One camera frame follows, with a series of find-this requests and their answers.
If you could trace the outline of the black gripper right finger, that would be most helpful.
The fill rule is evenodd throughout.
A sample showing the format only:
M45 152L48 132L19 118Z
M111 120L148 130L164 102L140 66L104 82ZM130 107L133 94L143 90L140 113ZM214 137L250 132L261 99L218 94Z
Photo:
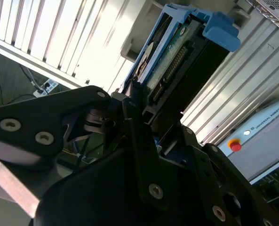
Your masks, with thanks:
M240 226L279 226L279 214L245 179L226 155L214 144L198 144L191 129L182 126L190 143L209 157L228 212Z

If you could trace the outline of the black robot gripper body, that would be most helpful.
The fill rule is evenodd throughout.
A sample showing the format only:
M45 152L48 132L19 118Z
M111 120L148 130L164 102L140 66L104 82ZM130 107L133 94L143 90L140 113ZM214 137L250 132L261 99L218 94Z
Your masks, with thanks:
M160 159L168 208L138 197L134 168L118 150L55 183L41 199L36 226L222 226L210 198L203 199L193 174Z

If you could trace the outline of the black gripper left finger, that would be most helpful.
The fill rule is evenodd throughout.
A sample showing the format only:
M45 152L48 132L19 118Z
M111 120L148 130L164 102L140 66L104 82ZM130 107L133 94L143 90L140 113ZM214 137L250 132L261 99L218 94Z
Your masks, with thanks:
M0 189L23 210L36 211L48 189L64 179L56 169L62 149L95 133L104 135L104 156L97 161L125 151L140 200L166 210L166 182L141 95L109 95L96 86L0 106Z

